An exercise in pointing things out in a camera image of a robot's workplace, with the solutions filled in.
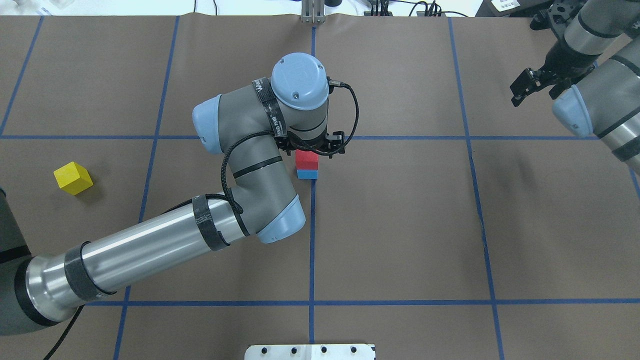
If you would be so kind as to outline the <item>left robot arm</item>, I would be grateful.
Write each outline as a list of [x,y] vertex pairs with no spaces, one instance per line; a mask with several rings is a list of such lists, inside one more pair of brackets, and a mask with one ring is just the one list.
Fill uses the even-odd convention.
[[236,240],[272,243],[306,223],[281,151],[329,150],[331,87],[317,57],[295,52],[269,77],[197,105],[192,121],[204,148],[224,155],[222,192],[199,194],[155,218],[60,255],[34,256],[1,193],[1,334],[43,330],[81,306]]

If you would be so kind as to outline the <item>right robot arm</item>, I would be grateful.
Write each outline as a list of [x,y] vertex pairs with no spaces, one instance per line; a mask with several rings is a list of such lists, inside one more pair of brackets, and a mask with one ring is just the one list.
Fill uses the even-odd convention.
[[594,135],[640,171],[640,64],[637,0],[555,0],[531,20],[556,37],[539,69],[510,85],[515,107],[549,88],[555,118],[579,138]]

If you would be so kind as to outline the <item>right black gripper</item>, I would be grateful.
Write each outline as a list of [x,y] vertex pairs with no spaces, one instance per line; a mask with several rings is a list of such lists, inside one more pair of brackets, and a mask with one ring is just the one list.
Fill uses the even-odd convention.
[[510,102],[519,107],[526,97],[543,89],[542,75],[548,73],[560,81],[582,76],[600,57],[600,54],[583,54],[566,42],[556,42],[547,52],[540,70],[526,68],[510,85]]

